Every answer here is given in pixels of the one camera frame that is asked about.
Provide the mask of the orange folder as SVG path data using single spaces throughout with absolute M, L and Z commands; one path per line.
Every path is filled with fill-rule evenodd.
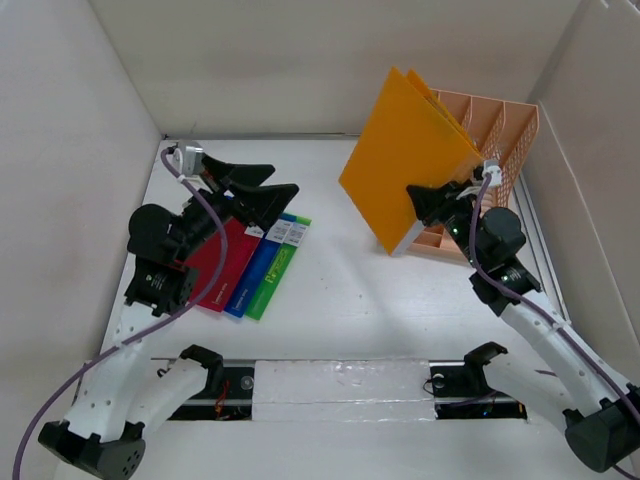
M 414 71 L 390 69 L 339 183 L 384 251 L 397 256 L 423 230 L 409 185 L 463 183 L 483 157 Z

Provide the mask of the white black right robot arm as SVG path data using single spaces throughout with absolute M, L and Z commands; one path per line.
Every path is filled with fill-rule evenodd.
M 505 207 L 481 209 L 491 177 L 439 188 L 409 185 L 416 217 L 441 224 L 475 272 L 478 299 L 515 330 L 549 367 L 518 363 L 487 342 L 464 357 L 462 381 L 473 393 L 496 390 L 554 425 L 589 469 L 618 469 L 639 449 L 639 388 L 607 364 L 554 310 L 539 281 L 517 257 L 526 243 L 521 221 Z

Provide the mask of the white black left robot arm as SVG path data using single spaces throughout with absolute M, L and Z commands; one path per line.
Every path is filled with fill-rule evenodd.
M 294 183 L 267 184 L 269 164 L 240 165 L 206 156 L 200 177 L 179 214 L 156 204 L 134 211 L 128 252 L 135 258 L 120 320 L 110 347 L 83 366 L 88 381 L 60 421 L 47 422 L 41 446 L 59 460 L 98 479 L 128 479 L 138 469 L 146 437 L 195 394 L 212 396 L 222 387 L 223 358 L 191 345 L 153 385 L 143 385 L 150 350 L 162 333 L 197 303 L 198 272 L 186 262 L 207 240 L 218 237 L 228 255 L 224 225 L 272 227 L 298 193 Z

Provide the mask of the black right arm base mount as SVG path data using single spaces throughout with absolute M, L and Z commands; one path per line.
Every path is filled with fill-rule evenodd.
M 527 420 L 526 407 L 488 386 L 483 368 L 508 350 L 485 343 L 462 360 L 431 360 L 423 390 L 434 399 L 437 420 Z

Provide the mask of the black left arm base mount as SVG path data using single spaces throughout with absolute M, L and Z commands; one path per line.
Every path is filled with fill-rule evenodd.
M 221 359 L 203 390 L 186 400 L 170 421 L 245 421 L 252 419 L 255 360 Z

